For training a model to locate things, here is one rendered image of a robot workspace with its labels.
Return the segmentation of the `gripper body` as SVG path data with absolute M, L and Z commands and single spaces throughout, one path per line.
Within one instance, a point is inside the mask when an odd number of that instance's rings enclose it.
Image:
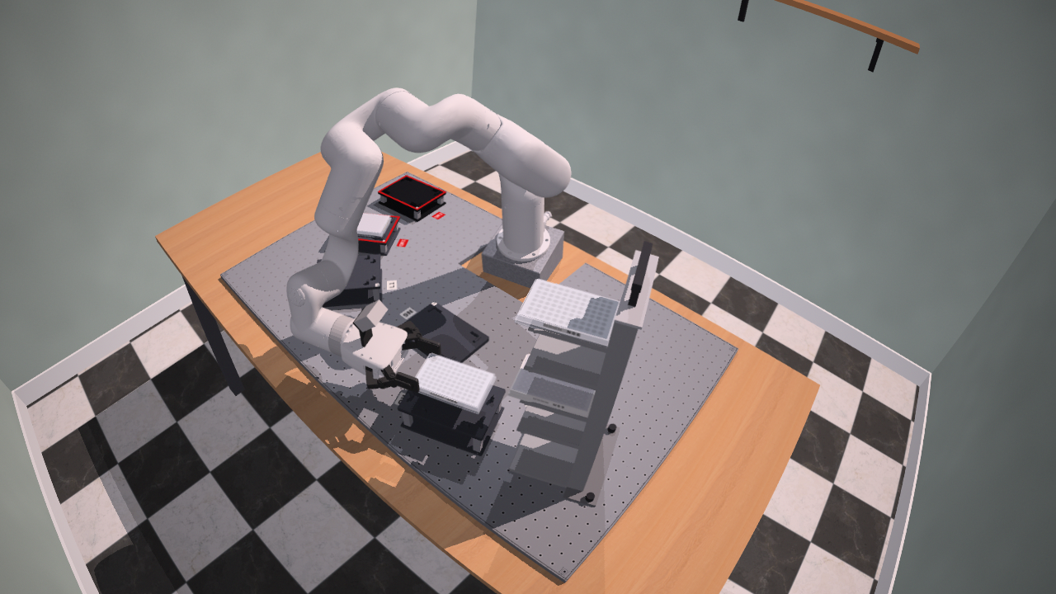
M 374 379 L 378 380 L 380 379 L 378 376 L 384 376 L 381 370 L 388 365 L 391 365 L 395 373 L 408 354 L 408 350 L 401 351 L 403 349 L 401 345 L 406 344 L 407 332 L 402 328 L 378 323 L 372 328 L 372 339 L 364 347 L 360 342 L 359 330 L 353 321 L 348 323 L 341 337 L 341 360 L 346 361 L 362 375 L 365 375 L 366 367 L 372 368 Z

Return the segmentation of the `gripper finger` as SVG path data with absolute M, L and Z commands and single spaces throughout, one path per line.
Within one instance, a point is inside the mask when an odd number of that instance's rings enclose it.
M 422 337 L 422 334 L 419 332 L 418 328 L 416 328 L 416 326 L 412 323 L 412 321 L 406 321 L 406 323 L 398 326 L 396 328 L 402 328 L 406 332 L 411 333 L 407 335 L 406 344 L 403 344 L 403 349 L 401 349 L 401 351 L 408 349 L 414 349 L 414 347 L 420 347 L 420 352 L 425 352 L 427 354 L 434 353 L 437 355 L 441 355 L 441 344 L 430 341 L 430 339 Z M 408 341 L 415 341 L 415 342 L 408 342 Z
M 391 365 L 388 365 L 388 367 L 381 370 L 381 372 L 384 373 L 384 377 L 380 377 L 379 379 L 374 379 L 373 369 L 370 367 L 365 368 L 367 389 L 379 389 L 379 388 L 385 389 L 388 387 L 396 388 L 398 386 L 408 389 L 410 391 L 414 391 L 416 392 L 416 394 L 418 394 L 420 388 L 419 388 L 419 380 L 417 377 L 412 377 L 411 375 L 406 375 L 404 373 L 401 372 L 397 372 L 397 374 L 395 374 L 394 370 L 391 368 Z

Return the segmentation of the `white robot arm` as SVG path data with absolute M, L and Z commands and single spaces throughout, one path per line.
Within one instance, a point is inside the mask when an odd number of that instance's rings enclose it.
M 502 229 L 497 247 L 514 261 L 532 261 L 549 249 L 545 224 L 552 214 L 544 214 L 545 198 L 565 191 L 571 179 L 567 159 L 516 123 L 463 94 L 428 106 L 404 89 L 389 89 L 341 118 L 321 143 L 331 172 L 314 211 L 314 222 L 329 233 L 327 250 L 320 263 L 290 276 L 286 286 L 295 338 L 339 356 L 341 337 L 351 321 L 355 320 L 365 347 L 372 328 L 386 313 L 380 300 L 362 309 L 355 319 L 322 308 L 346 289 L 356 265 L 357 227 L 384 168 L 384 154 L 374 140 L 384 133 L 410 152 L 429 152 L 446 140 L 456 140 L 498 172 Z

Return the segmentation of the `white microplate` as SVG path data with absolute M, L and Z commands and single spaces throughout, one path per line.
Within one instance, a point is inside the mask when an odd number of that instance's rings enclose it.
M 391 215 L 363 214 L 357 227 L 358 236 L 382 237 L 391 224 Z
M 516 323 L 607 347 L 620 302 L 536 279 L 518 309 Z

